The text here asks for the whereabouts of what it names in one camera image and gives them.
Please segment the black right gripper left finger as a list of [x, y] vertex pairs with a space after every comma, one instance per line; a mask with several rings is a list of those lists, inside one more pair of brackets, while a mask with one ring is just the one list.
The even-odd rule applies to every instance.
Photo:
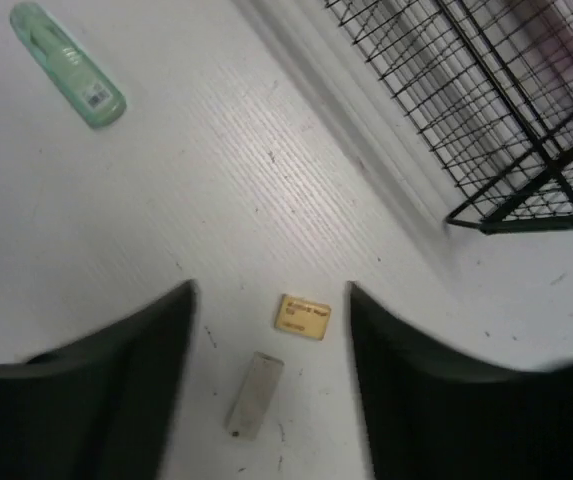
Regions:
[[27, 361], [0, 364], [0, 479], [154, 479], [197, 307], [186, 281]]

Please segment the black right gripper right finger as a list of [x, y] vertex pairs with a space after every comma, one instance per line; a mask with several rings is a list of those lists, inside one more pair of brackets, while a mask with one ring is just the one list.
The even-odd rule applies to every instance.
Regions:
[[573, 479], [573, 361], [539, 371], [466, 354], [356, 283], [348, 324], [377, 479]]

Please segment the white eraser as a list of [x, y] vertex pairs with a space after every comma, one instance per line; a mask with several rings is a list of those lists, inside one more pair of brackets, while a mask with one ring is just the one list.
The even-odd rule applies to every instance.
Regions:
[[237, 439], [257, 438], [284, 370], [276, 357], [255, 352], [226, 420], [226, 431]]

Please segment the tan yellow eraser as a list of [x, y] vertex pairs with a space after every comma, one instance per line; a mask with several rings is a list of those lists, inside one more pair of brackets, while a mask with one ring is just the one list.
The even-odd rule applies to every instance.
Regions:
[[322, 341], [332, 314], [329, 305], [283, 295], [274, 327], [280, 331]]

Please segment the green transparent correction tape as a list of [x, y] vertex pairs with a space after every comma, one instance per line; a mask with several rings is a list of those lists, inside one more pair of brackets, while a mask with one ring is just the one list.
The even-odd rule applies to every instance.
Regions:
[[39, 4], [17, 3], [9, 21], [19, 41], [90, 128], [105, 128], [125, 113], [122, 92]]

